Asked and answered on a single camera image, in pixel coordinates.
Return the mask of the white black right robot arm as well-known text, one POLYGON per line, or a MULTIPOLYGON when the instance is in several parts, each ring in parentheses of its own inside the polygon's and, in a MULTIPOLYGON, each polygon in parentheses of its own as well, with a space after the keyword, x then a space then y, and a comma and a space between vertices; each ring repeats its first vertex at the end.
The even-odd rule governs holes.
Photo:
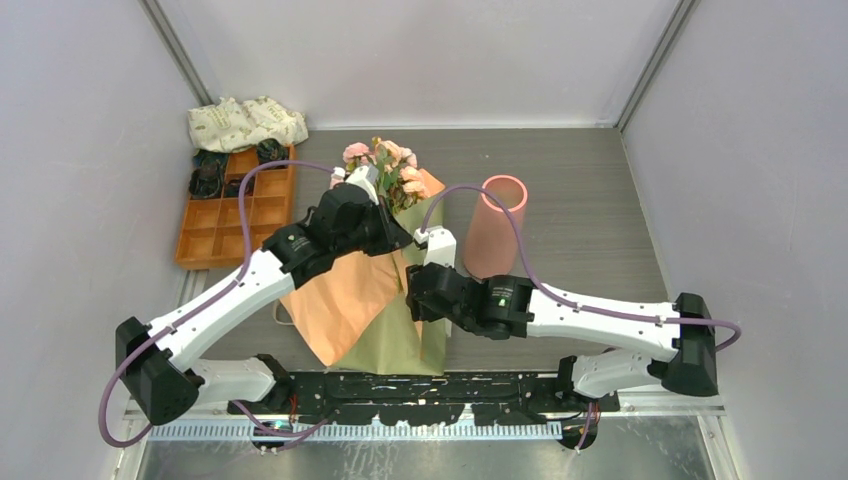
POLYGON ((567 410, 620 389, 658 384, 672 393, 718 393, 715 329, 702 296, 633 303, 576 295, 527 278, 483 281, 437 263, 407 269, 413 320, 448 320, 491 340, 557 337, 607 346, 594 356, 562 360, 555 396, 567 410))

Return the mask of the pink cylindrical vase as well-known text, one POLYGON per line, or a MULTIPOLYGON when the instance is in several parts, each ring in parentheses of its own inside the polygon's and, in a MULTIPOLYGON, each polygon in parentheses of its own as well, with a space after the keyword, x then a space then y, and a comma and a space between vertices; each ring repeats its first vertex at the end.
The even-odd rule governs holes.
MULTIPOLYGON (((521 230, 528 202, 524 183, 514 176, 495 175, 482 188, 509 209, 521 230)), ((462 259, 467 272, 478 279, 509 274, 517 255, 517 240, 506 214, 488 196, 480 194, 464 242, 462 259)))

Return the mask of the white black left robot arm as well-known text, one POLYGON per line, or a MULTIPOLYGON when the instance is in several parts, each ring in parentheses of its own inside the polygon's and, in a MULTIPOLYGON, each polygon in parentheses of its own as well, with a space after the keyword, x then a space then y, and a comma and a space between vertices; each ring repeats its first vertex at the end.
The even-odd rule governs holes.
POLYGON ((271 356, 213 361, 203 354, 263 306, 329 271, 352 252, 380 256, 412 236, 359 186, 326 191, 297 222, 277 229, 241 269, 176 311, 148 324, 136 318, 116 330, 121 381, 154 426, 170 423, 195 405, 256 403, 269 413, 292 397, 289 377, 271 356))

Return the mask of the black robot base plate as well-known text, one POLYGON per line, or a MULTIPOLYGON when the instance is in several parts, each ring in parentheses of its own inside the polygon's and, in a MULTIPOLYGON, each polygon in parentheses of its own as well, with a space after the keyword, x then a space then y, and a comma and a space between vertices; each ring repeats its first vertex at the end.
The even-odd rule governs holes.
POLYGON ((447 372, 442 376, 294 372, 266 399, 247 402, 256 416, 283 415, 313 424, 451 425, 465 409, 476 426, 541 425, 586 411, 552 372, 447 372))

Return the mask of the green orange wrapping paper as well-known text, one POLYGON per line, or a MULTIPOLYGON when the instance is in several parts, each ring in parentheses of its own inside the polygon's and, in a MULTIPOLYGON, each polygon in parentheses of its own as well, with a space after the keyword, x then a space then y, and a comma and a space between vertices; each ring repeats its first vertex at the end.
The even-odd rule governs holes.
POLYGON ((388 255, 346 255, 280 304, 326 367, 378 375, 441 375, 449 323, 415 322, 406 268, 423 263, 411 244, 388 255))

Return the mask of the green paper flower bouquet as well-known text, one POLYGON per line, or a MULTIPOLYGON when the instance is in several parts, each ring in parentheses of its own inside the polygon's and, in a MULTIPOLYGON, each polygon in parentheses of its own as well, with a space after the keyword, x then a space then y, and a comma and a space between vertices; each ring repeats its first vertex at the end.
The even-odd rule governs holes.
MULTIPOLYGON (((372 165, 377 169, 375 190, 384 197, 396 218, 409 216, 416 205, 436 192, 428 185, 416 154, 391 140, 375 137, 369 144, 352 143, 343 150, 342 161, 343 165, 331 174, 329 187, 342 184, 356 168, 372 165)), ((366 286, 373 280, 382 289, 393 274, 402 274, 406 267, 422 263, 423 258, 423 252, 412 248, 383 259, 353 254, 339 260, 327 274, 327 280, 337 289, 366 286)))

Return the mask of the beige printed ribbon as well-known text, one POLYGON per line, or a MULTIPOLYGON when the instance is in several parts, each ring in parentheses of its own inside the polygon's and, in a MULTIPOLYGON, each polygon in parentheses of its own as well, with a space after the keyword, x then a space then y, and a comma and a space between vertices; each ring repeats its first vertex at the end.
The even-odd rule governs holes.
POLYGON ((294 322, 292 321, 288 311, 285 309, 285 306, 279 300, 275 301, 271 307, 271 316, 272 320, 275 324, 280 326, 294 326, 294 322))

